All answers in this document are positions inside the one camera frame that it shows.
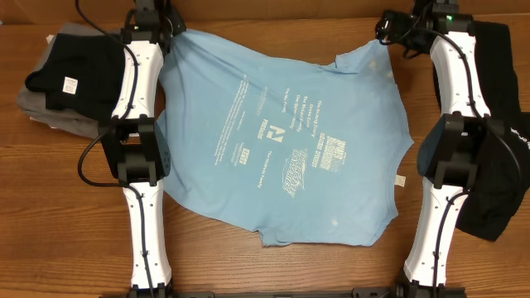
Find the light blue printed t-shirt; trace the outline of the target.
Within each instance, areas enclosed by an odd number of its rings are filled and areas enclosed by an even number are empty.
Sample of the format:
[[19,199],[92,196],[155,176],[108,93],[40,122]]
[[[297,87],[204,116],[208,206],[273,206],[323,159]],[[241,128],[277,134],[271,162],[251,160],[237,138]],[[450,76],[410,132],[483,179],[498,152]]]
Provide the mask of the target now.
[[189,30],[160,81],[164,189],[181,206],[257,232],[265,246],[370,246],[397,216],[412,138],[377,41],[318,65]]

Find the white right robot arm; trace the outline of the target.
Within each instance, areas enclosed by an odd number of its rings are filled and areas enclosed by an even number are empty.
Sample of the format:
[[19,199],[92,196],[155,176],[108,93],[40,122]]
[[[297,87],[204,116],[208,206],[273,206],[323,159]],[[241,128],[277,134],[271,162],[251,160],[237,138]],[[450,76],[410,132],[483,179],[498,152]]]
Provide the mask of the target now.
[[381,295],[463,297],[465,289],[446,285],[446,261],[463,204],[504,132],[482,97],[474,20],[455,4],[424,2],[411,13],[385,11],[375,32],[385,46],[431,57],[441,103],[441,117],[417,155],[422,209],[412,250],[396,284]]

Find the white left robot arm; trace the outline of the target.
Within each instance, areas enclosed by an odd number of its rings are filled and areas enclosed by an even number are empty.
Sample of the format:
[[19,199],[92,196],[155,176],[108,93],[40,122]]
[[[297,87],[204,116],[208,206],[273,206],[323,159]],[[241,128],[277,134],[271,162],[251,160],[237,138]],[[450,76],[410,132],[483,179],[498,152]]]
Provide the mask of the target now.
[[171,267],[163,227],[163,180],[171,153],[155,113],[157,81],[173,36],[185,30],[168,1],[137,1],[128,12],[121,43],[124,71],[111,123],[101,143],[128,203],[133,270],[129,297],[171,297]]

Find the folded black garment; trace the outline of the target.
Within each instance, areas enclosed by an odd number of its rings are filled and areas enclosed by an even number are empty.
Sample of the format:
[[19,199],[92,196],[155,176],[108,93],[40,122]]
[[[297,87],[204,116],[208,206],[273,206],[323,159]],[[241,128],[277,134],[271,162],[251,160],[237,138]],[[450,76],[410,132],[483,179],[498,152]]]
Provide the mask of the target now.
[[50,110],[70,109],[107,121],[119,100],[124,66],[124,49],[110,38],[60,33],[46,62],[26,77],[25,86],[43,92]]

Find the folded grey garment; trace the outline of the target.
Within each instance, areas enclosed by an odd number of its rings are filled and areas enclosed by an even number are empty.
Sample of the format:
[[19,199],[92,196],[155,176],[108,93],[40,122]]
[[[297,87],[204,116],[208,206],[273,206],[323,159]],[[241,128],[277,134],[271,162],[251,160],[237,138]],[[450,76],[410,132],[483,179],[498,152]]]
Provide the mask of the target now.
[[93,28],[65,24],[25,78],[17,104],[30,118],[96,137],[119,100],[123,48]]

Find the black garment on right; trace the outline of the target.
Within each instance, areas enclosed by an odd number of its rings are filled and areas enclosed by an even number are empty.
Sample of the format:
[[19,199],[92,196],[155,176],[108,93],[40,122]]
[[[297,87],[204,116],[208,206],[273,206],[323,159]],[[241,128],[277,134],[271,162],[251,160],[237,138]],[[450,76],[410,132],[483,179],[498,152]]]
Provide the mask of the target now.
[[469,32],[438,33],[431,58],[441,106],[469,117],[487,134],[456,227],[494,242],[529,189],[529,115],[519,103],[509,27],[476,22]]

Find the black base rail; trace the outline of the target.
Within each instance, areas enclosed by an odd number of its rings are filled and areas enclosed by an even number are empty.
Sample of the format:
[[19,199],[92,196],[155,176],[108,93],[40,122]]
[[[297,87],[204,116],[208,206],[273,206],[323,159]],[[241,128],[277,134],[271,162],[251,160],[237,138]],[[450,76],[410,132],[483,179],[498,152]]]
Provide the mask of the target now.
[[[397,294],[397,290],[391,290],[390,287],[360,287],[350,291],[298,291],[298,292],[254,292],[254,293],[214,293],[212,291],[196,292],[171,292],[169,294],[155,297],[173,297],[173,298],[390,298],[390,297],[407,297],[405,294]],[[132,298],[132,297],[151,297],[149,290],[136,292],[130,290],[128,293],[105,295],[101,298]],[[414,297],[431,297],[431,291],[427,288],[419,288]],[[437,294],[437,297],[466,298],[464,288],[446,289],[445,293]]]

